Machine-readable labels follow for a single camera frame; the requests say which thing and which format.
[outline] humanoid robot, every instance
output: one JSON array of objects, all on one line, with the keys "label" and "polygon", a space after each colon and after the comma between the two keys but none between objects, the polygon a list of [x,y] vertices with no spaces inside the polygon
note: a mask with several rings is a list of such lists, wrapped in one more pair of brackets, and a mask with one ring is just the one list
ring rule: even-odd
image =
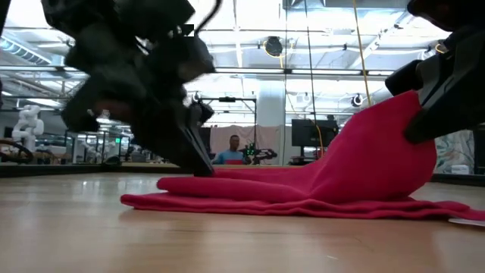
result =
[{"label": "humanoid robot", "polygon": [[44,122],[39,119],[40,107],[26,105],[19,113],[19,120],[12,130],[12,139],[19,143],[24,140],[24,146],[31,152],[36,150],[36,138],[44,133]]}]

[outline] computer monitor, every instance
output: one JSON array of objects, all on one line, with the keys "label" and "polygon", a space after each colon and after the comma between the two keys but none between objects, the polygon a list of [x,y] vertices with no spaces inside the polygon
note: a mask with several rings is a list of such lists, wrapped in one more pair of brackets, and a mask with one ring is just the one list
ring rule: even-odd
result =
[{"label": "computer monitor", "polygon": [[[320,137],[314,121],[307,119],[291,120],[291,144],[299,147],[319,147]],[[330,142],[339,133],[339,126],[336,121],[317,121],[320,128],[322,143],[328,147]]]}]

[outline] ceiling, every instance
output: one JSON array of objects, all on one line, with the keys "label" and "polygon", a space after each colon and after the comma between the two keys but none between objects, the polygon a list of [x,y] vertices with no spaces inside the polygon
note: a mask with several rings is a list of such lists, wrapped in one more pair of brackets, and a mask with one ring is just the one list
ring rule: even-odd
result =
[{"label": "ceiling", "polygon": [[[189,1],[196,9],[189,24],[197,26],[212,9],[214,0]],[[283,8],[286,1],[293,7]],[[358,30],[366,70],[394,71],[417,58],[428,58],[434,54],[437,41],[448,36],[427,21],[405,12],[406,0],[362,0],[358,3],[363,7],[358,10]],[[264,46],[269,36],[279,37],[284,47],[280,58],[266,52]],[[224,0],[220,11],[200,37],[219,68],[363,69],[352,0]],[[12,0],[0,41],[0,65],[28,67],[25,71],[5,71],[5,67],[0,67],[0,74],[6,81],[5,92],[13,96],[42,97],[74,94],[86,79],[85,74],[73,71],[59,74],[45,69],[32,71],[34,66],[63,65],[62,55],[69,49],[66,45],[69,40],[70,37],[53,30],[45,22],[39,0]],[[374,101],[389,96],[383,78],[369,82],[369,93],[373,94]],[[348,98],[357,93],[365,94],[361,77],[345,75],[316,75],[311,84],[307,74],[300,77],[212,74],[187,84],[186,88],[190,94],[199,91],[205,97],[257,98],[265,92],[261,82],[266,80],[286,80],[286,110],[294,112],[308,110],[311,103],[307,97],[312,90],[317,111],[357,111]],[[218,115],[221,122],[247,123],[253,119],[254,106],[249,104],[213,102],[211,106],[220,111],[249,111],[247,114],[234,113],[230,118],[229,114],[223,113]]]}]

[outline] red cloth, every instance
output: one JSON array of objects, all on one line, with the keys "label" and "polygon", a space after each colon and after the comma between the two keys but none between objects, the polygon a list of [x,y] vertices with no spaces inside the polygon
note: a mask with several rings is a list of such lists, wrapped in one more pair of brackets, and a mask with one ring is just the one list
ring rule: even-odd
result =
[{"label": "red cloth", "polygon": [[162,178],[167,193],[123,195],[135,209],[335,218],[456,216],[485,220],[485,212],[457,202],[409,197],[431,179],[434,141],[402,136],[420,110],[407,92],[354,115],[325,156],[303,168],[217,170],[213,177]]}]

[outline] floor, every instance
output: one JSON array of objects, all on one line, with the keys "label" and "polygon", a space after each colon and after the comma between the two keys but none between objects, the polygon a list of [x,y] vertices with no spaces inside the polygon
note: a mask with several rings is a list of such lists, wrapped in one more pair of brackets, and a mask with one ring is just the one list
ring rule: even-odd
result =
[{"label": "floor", "polygon": [[[0,272],[484,272],[485,231],[442,221],[133,211],[159,174],[0,179]],[[415,197],[485,209],[485,188]]]}]

